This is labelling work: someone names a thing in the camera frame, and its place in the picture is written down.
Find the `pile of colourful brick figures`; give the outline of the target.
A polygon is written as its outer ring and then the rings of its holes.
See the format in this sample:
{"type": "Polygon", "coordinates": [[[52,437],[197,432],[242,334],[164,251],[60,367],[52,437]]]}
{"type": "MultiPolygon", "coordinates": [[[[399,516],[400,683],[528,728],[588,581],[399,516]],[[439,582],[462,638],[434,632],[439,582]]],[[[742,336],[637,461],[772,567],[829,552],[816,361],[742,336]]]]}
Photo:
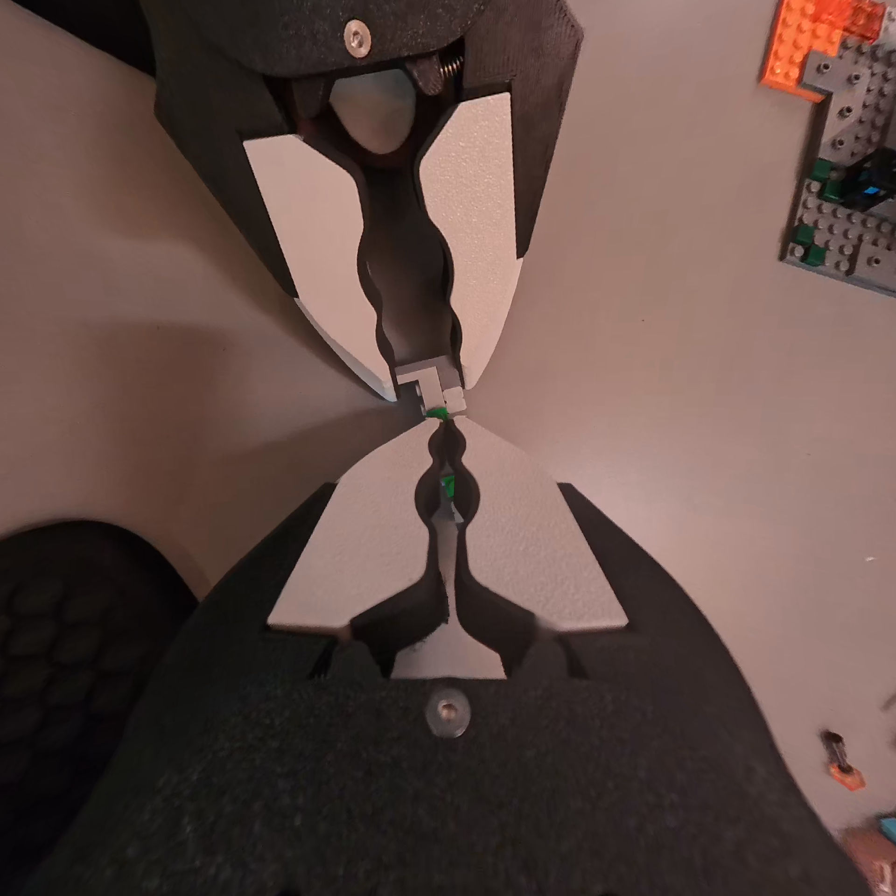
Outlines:
{"type": "MultiPolygon", "coordinates": [[[[846,790],[864,790],[863,774],[850,762],[844,738],[823,730],[820,739],[827,771],[846,790]]],[[[895,894],[895,812],[878,813],[871,821],[845,829],[840,843],[874,895],[895,894]]]]}

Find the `grey white brick column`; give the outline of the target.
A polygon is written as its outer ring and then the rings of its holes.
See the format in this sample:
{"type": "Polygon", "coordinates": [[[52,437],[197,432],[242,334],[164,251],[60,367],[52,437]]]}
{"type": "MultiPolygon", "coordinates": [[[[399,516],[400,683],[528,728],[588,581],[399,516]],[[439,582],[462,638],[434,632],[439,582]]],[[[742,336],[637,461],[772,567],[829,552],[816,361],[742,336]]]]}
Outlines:
{"type": "Polygon", "coordinates": [[[461,374],[448,356],[399,365],[395,379],[398,386],[414,387],[424,417],[436,407],[448,409],[452,418],[467,411],[461,374]]]}

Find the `orange brick plate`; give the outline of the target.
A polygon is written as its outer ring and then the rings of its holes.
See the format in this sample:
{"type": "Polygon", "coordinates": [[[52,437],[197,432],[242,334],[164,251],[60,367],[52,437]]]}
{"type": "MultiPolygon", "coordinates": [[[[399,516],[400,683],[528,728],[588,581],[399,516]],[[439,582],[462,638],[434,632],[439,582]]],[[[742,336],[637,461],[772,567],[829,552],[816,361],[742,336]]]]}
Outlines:
{"type": "Polygon", "coordinates": [[[813,103],[823,91],[805,78],[829,72],[840,53],[880,38],[888,6],[876,1],[780,1],[760,83],[813,103]]]}

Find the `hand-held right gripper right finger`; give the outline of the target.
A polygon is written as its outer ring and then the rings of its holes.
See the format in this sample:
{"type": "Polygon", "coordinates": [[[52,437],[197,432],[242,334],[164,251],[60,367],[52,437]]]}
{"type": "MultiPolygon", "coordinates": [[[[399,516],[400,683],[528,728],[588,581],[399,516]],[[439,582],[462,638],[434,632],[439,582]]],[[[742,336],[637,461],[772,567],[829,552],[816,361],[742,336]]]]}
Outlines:
{"type": "Polygon", "coordinates": [[[554,478],[520,448],[454,419],[459,621],[474,638],[593,633],[628,617],[554,478]]]}

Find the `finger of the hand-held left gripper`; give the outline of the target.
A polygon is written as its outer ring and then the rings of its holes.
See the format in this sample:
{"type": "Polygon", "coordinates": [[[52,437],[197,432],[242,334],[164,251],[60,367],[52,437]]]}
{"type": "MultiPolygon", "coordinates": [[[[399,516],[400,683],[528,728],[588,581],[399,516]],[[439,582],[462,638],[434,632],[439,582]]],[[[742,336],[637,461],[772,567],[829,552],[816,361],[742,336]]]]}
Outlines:
{"type": "Polygon", "coordinates": [[[420,160],[427,216],[449,256],[449,302],[464,385],[476,386],[503,333],[522,260],[514,197],[511,95],[454,107],[420,160]]]}
{"type": "Polygon", "coordinates": [[[297,305],[360,380],[397,401],[382,299],[359,262],[368,206],[359,163],[319,133],[247,139],[243,146],[297,305]]]}

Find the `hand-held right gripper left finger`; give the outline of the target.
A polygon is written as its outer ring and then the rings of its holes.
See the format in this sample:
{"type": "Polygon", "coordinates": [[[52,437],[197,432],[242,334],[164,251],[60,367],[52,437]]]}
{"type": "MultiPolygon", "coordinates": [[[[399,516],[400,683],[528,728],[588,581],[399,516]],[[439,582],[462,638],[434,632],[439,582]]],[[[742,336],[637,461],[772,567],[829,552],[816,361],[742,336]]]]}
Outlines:
{"type": "Polygon", "coordinates": [[[424,420],[338,480],[267,617],[284,632],[425,638],[447,619],[432,516],[439,464],[424,420]]]}

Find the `grey green brick tower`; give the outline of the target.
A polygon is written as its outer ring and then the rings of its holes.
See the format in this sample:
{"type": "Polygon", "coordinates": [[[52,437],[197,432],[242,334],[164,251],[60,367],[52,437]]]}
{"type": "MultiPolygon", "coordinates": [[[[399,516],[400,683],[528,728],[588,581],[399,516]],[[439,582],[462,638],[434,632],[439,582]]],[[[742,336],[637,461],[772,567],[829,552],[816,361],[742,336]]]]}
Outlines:
{"type": "Polygon", "coordinates": [[[810,52],[800,85],[818,93],[780,260],[894,296],[894,44],[846,37],[810,52]]]}

